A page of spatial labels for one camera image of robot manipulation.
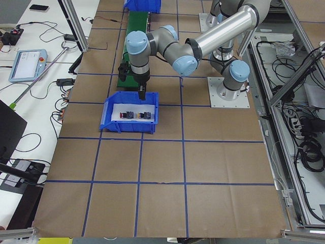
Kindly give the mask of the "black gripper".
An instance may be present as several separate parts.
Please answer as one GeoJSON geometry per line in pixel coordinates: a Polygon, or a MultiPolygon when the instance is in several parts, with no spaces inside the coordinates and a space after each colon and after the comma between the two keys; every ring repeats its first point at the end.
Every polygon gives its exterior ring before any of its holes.
{"type": "Polygon", "coordinates": [[[121,63],[118,67],[118,87],[137,88],[139,99],[146,100],[146,85],[150,78],[149,65],[133,67],[129,63],[121,63]]]}

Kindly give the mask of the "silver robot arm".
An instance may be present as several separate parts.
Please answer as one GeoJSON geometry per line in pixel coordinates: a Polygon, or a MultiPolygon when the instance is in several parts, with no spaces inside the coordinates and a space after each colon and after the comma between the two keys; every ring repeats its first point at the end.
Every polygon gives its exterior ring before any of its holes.
{"type": "Polygon", "coordinates": [[[210,8],[210,14],[206,20],[206,23],[209,27],[220,24],[224,19],[229,16],[222,12],[221,10],[221,1],[213,0],[210,8]]]}
{"type": "Polygon", "coordinates": [[[181,45],[173,26],[165,25],[145,33],[132,31],[126,36],[129,60],[120,64],[119,79],[124,82],[132,76],[138,84],[141,100],[146,96],[146,83],[150,79],[149,57],[160,53],[180,76],[191,75],[200,60],[220,50],[220,58],[233,57],[232,48],[225,47],[237,35],[256,29],[266,18],[270,1],[213,1],[209,29],[195,39],[186,39],[181,45]]]}

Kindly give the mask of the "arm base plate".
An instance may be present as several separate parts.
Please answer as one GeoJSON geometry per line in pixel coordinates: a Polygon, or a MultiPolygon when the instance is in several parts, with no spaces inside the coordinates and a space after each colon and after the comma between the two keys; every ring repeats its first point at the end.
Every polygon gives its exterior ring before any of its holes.
{"type": "Polygon", "coordinates": [[[218,18],[210,13],[199,14],[201,33],[204,33],[219,24],[218,18]]]}
{"type": "Polygon", "coordinates": [[[223,77],[208,77],[208,89],[211,108],[243,108],[249,109],[249,101],[244,84],[237,91],[228,90],[224,86],[223,77]]]}

